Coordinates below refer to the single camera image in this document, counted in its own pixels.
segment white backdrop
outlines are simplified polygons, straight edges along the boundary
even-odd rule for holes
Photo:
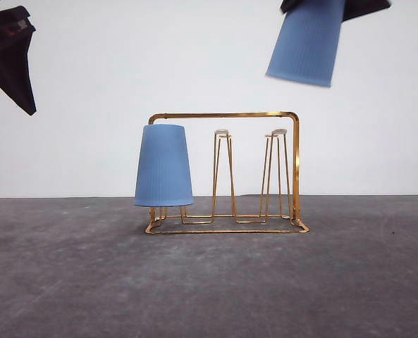
[[[264,75],[280,0],[2,0],[0,10],[19,4],[37,28],[38,112],[0,90],[0,197],[132,196],[150,115],[271,110],[300,117],[302,194],[418,194],[418,1],[344,23],[330,89]],[[219,127],[234,134],[247,194],[259,188],[264,133],[290,123],[185,126],[195,195],[211,192]]]

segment blue cup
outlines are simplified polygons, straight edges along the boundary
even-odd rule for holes
[[[138,163],[136,206],[193,203],[185,130],[181,125],[145,125]]]
[[[267,75],[331,86],[345,0],[304,0],[289,11]]]

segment gray floor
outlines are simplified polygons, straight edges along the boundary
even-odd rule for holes
[[[418,196],[302,203],[309,234],[150,236],[132,199],[0,199],[0,337],[418,338]]]

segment drying rack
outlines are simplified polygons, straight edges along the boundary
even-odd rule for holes
[[[262,180],[262,193],[260,196],[260,209],[258,214],[237,214],[235,207],[235,198],[233,191],[233,177],[232,177],[232,151],[231,151],[231,140],[230,135],[221,136],[225,137],[228,145],[228,155],[230,162],[230,178],[232,184],[231,190],[231,202],[232,202],[232,213],[231,214],[216,214],[214,212],[214,205],[216,200],[216,181],[214,178],[214,191],[212,196],[212,213],[211,215],[189,215],[187,214],[187,209],[185,206],[180,207],[180,213],[177,215],[168,214],[168,208],[165,207],[150,207],[149,215],[150,220],[149,224],[145,230],[147,234],[216,234],[216,233],[306,233],[309,232],[309,228],[303,223],[300,215],[300,120],[298,116],[293,112],[286,111],[268,111],[268,112],[259,112],[259,113],[161,113],[155,114],[149,118],[149,124],[152,125],[156,120],[159,119],[188,119],[188,118],[290,118],[293,121],[293,175],[292,175],[292,194],[288,191],[288,204],[289,204],[289,214],[283,215],[282,212],[282,199],[281,199],[281,174],[279,174],[279,214],[268,214],[268,202],[269,202],[269,181],[270,174],[268,174],[268,189],[266,194],[264,193],[264,179]],[[272,140],[275,135],[267,135]],[[217,135],[215,134],[215,150],[214,150],[214,177],[218,175],[218,166],[215,165],[216,160],[216,145],[217,145]],[[272,156],[272,142],[271,142],[271,152],[270,152],[270,165],[271,165],[271,156]],[[287,151],[285,148],[285,161],[287,162]],[[264,178],[266,175],[266,163],[267,159],[265,158],[264,164]],[[265,212],[263,212],[262,202],[265,199]],[[278,218],[283,222],[289,222],[291,225],[290,229],[263,229],[263,228],[252,228],[252,229],[210,229],[210,230],[158,230],[158,227],[163,225],[163,221],[167,218],[180,218],[183,227],[186,225],[202,225],[202,224],[211,224],[216,218],[233,218],[235,223],[250,223],[250,224],[263,224],[265,225],[268,218]]]

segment gold metal rack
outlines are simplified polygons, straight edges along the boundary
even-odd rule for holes
[[[186,119],[186,118],[291,118],[293,121],[293,193],[290,196],[289,190],[289,177],[288,177],[288,159],[287,159],[287,143],[285,140],[285,134],[283,135],[283,144],[285,149],[285,168],[287,177],[287,197],[289,204],[289,215],[283,215],[282,212],[282,196],[281,196],[281,169],[280,169],[280,147],[279,147],[279,135],[282,132],[276,134],[272,132],[270,135],[266,135],[266,151],[265,151],[265,162],[264,162],[264,175],[262,179],[262,192],[260,195],[259,202],[259,213],[258,214],[237,214],[237,206],[233,185],[233,171],[232,171],[232,138],[228,131],[226,132],[215,132],[214,135],[214,181],[213,181],[213,193],[212,193],[212,208],[211,215],[188,215],[185,206],[180,207],[179,215],[169,215],[168,208],[162,207],[151,207],[149,209],[150,221],[145,230],[147,234],[216,234],[216,233],[306,233],[309,232],[309,228],[303,223],[300,215],[300,121],[298,116],[292,112],[285,111],[268,111],[261,113],[162,113],[155,114],[149,118],[149,124],[152,125],[158,119]],[[230,170],[230,184],[231,184],[231,214],[215,214],[216,205],[216,179],[218,177],[218,163],[219,163],[219,151],[221,140],[226,139],[229,159],[229,170]],[[278,183],[279,183],[279,214],[268,214],[269,205],[269,186],[270,186],[270,170],[271,170],[271,157],[273,154],[273,141],[277,141],[277,157],[278,157]],[[266,177],[267,169],[267,156],[268,161],[268,185],[266,194],[264,194],[264,182]],[[262,214],[262,203],[263,199],[265,202],[265,212]],[[292,225],[293,229],[213,229],[213,230],[153,230],[154,228],[160,227],[162,221],[167,218],[180,218],[183,225],[197,225],[197,224],[211,224],[215,218],[232,217],[236,223],[255,223],[264,224],[268,218],[279,218],[285,219]]]

